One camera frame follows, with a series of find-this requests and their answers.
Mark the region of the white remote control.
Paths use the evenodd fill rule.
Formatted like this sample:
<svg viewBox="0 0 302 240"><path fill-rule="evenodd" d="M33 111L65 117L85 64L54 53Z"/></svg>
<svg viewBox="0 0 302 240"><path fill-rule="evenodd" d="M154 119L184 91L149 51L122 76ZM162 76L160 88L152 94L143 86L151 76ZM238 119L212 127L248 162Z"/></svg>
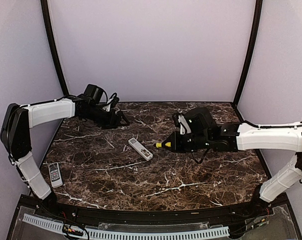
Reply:
<svg viewBox="0 0 302 240"><path fill-rule="evenodd" d="M153 154L148 151L139 141L135 138L128 140L129 145L146 161L149 161L153 158Z"/></svg>

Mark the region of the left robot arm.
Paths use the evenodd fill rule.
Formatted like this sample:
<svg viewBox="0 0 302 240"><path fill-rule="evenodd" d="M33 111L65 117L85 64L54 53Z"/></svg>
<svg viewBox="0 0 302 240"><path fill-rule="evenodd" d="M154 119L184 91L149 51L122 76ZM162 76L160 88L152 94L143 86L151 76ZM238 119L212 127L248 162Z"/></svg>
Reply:
<svg viewBox="0 0 302 240"><path fill-rule="evenodd" d="M8 152L11 165L16 167L33 194L43 200L41 209L50 218L61 214L61 206L52 200L56 195L34 160L30 130L41 124L73 117L91 120L103 130L128 126L130 123L124 113L115 109L119 102L117 94L113 93L105 103L101 103L103 94L105 91L102 88L89 84L78 96L67 95L25 105L12 103L7 108L0 140Z"/></svg>

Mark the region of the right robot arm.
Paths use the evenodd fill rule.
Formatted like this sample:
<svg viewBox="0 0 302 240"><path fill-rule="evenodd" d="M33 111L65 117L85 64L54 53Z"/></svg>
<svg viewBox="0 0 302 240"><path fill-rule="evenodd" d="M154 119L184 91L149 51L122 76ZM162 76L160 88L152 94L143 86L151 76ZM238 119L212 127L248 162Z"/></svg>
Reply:
<svg viewBox="0 0 302 240"><path fill-rule="evenodd" d="M216 152L281 149L295 152L285 167L257 188L253 201L246 205L246 213L251 217L264 211L265 203L274 201L296 182L302 182L302 121L270 126L248 121L218 125L205 107L191 109L185 114L178 112L172 118L180 130L173 132L164 142L156 143L157 148L173 153L194 153L199 149Z"/></svg>

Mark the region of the yellow handled screwdriver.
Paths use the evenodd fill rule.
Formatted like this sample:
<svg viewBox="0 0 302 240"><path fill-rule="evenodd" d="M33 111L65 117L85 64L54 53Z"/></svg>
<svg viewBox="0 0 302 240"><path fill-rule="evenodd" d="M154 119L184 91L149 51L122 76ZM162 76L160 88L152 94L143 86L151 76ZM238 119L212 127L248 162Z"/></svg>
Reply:
<svg viewBox="0 0 302 240"><path fill-rule="evenodd" d="M153 143L152 146L155 147L155 148L165 148L165 149L167 148L168 149L168 148L171 148L171 142L165 142L165 143L164 142L158 142L158 143L156 142L156 143Z"/></svg>

